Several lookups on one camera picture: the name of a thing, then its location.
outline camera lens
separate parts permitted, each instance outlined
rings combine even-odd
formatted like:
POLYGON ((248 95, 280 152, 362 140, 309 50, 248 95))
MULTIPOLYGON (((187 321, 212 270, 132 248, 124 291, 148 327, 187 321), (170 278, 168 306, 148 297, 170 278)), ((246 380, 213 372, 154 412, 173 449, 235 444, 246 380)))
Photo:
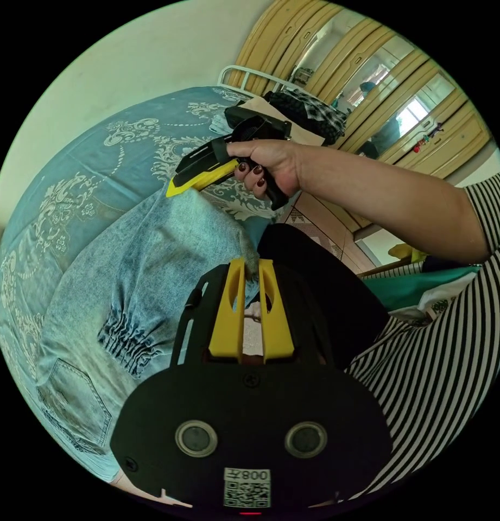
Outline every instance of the camera lens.
POLYGON ((190 420, 177 428, 175 441, 185 454, 194 458, 204 458, 215 451, 217 434, 207 423, 190 420))
POLYGON ((302 422, 292 427, 285 439, 286 450, 296 458, 313 458, 327 443, 324 427, 314 422, 302 422))

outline screw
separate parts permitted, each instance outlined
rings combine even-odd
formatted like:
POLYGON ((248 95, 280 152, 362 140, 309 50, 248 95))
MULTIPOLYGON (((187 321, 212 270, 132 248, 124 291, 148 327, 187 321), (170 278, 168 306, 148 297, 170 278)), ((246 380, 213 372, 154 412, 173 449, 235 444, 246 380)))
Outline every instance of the screw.
POLYGON ((137 472, 137 463, 132 458, 125 458, 125 465, 130 472, 137 472))
POLYGON ((250 387, 250 388, 258 387, 258 385, 260 383, 261 383, 261 379, 260 379, 259 375, 257 375, 256 373, 247 373, 243 377, 243 384, 246 387, 250 387))

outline light blue jeans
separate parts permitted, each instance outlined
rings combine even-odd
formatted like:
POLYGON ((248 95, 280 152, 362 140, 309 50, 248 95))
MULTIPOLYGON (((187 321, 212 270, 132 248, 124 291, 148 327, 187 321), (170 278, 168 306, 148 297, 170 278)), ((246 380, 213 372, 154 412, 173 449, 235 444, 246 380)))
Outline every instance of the light blue jeans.
POLYGON ((191 290, 238 257, 249 303, 258 255, 241 225, 194 190, 170 199, 160 190, 64 273, 43 324, 37 402, 51 435, 95 476, 110 482, 119 471, 109 447, 116 419, 136 386, 168 367, 191 290))

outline yellow bracket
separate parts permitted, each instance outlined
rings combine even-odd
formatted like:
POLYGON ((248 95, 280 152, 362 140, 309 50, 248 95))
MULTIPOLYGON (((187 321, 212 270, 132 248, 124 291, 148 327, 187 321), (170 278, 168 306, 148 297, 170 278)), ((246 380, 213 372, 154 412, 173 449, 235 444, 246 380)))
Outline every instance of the yellow bracket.
MULTIPOLYGON (((261 325, 264 363, 277 358, 290 358, 295 347, 289 331, 288 320, 279 292, 273 261, 259 260, 261 325), (267 311, 266 295, 271 302, 267 311)), ((243 360, 244 308, 245 308, 244 259, 230 263, 226 283, 219 304, 208 349, 215 358, 243 360)))
POLYGON ((209 346, 213 357, 237 358, 240 364, 243 361, 245 288, 244 259, 234 259, 228 269, 209 346))
POLYGON ((231 174, 238 165, 239 162, 236 159, 233 159, 229 163, 223 164, 221 166, 219 166, 219 163, 217 163, 210 170, 196 175, 182 186, 176 186, 174 184, 173 177, 168 185, 166 197, 173 197, 175 195, 182 194, 189 188, 195 188, 200 192, 207 186, 210 186, 212 183, 215 183, 216 181, 219 181, 219 179, 222 179, 223 177, 231 174))
POLYGON ((264 363, 271 359, 290 358, 293 356, 295 347, 289 331, 288 319, 284 311, 272 260, 259 260, 259 279, 264 363), (271 302, 269 312, 267 312, 266 295, 271 302))

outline green cloth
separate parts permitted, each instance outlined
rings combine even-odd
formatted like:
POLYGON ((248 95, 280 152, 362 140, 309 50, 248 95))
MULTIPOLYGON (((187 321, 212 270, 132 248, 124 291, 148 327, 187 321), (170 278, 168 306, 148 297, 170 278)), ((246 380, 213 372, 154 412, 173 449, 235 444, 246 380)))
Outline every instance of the green cloth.
POLYGON ((368 278, 363 282, 376 295, 387 311, 415 306, 429 289, 453 282, 468 273, 477 273, 479 266, 453 270, 415 273, 395 277, 368 278))

